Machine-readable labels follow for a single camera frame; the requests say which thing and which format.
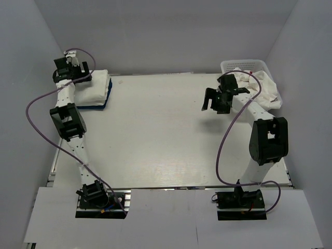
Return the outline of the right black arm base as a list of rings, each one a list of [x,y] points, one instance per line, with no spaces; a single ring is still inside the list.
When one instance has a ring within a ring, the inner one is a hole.
[[[211,200],[217,204],[219,221],[267,219],[261,190],[244,192],[241,187],[236,187],[233,191],[216,192]]]

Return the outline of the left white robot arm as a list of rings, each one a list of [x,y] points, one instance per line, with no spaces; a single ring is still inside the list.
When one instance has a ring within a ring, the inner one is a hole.
[[[76,191],[81,201],[92,208],[103,208],[109,203],[109,193],[103,183],[85,168],[89,165],[84,134],[87,131],[85,122],[74,103],[75,83],[90,81],[87,62],[80,64],[76,56],[65,55],[55,59],[56,70],[53,81],[59,89],[55,108],[50,110],[51,119],[60,138],[67,142],[71,153],[83,163],[78,163],[82,189]]]

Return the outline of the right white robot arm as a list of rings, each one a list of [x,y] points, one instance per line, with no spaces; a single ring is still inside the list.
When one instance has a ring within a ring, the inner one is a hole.
[[[251,126],[249,141],[250,162],[242,177],[228,185],[234,188],[232,201],[241,207],[248,206],[258,197],[268,171],[288,154],[288,123],[261,107],[247,88],[240,88],[232,71],[222,74],[217,89],[206,88],[202,110],[208,108],[218,114],[237,114],[225,134],[228,135],[236,120],[244,116]]]

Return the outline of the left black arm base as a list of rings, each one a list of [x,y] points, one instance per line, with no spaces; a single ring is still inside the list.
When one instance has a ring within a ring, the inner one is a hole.
[[[75,217],[81,219],[125,219],[127,215],[114,199],[114,195],[110,191],[107,194],[108,197],[102,197],[98,204],[88,203],[82,197],[78,197]]]

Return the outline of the white robot print t shirt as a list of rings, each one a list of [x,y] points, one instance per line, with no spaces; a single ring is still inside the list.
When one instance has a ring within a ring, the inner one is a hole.
[[[90,81],[75,84],[75,103],[77,105],[87,105],[90,102],[105,102],[109,81],[108,70],[94,71]]]

